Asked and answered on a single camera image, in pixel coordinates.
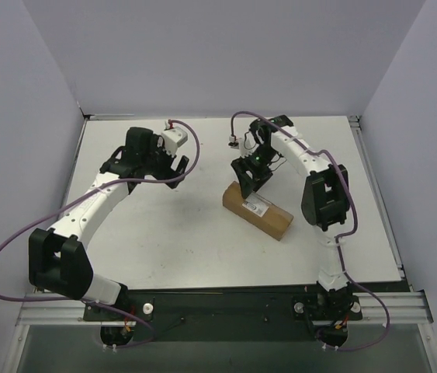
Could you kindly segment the brown cardboard express box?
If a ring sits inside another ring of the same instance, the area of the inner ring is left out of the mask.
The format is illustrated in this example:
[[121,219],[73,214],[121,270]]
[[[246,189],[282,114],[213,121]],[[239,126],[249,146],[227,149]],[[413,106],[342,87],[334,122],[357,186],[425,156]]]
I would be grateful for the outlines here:
[[291,213],[256,193],[243,198],[235,181],[224,191],[222,205],[277,241],[285,236],[293,221]]

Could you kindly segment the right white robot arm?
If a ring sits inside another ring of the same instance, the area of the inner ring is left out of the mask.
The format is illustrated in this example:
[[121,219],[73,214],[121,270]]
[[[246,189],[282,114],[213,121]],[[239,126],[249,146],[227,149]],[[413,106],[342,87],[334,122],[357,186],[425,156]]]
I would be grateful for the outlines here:
[[254,116],[247,111],[232,116],[228,145],[240,152],[231,167],[242,198],[247,199],[270,180],[275,157],[284,159],[304,176],[300,211],[314,227],[321,247],[317,283],[327,295],[348,292],[350,280],[342,259],[341,239],[355,233],[358,218],[349,192],[347,169],[328,151],[313,150],[285,115],[270,119],[257,116],[248,129],[254,140],[250,145],[246,136],[239,138],[234,132],[234,119],[241,114]]

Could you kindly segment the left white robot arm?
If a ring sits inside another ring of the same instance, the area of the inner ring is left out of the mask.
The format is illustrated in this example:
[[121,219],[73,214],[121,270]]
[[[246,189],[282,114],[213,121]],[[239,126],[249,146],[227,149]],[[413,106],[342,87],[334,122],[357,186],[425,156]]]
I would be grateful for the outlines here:
[[176,156],[188,139],[186,130],[166,124],[157,134],[131,127],[124,145],[101,165],[79,202],[71,205],[48,229],[29,237],[29,282],[69,299],[98,302],[111,319],[131,309],[127,286],[94,272],[87,246],[115,206],[150,177],[174,189],[184,177],[189,158]]

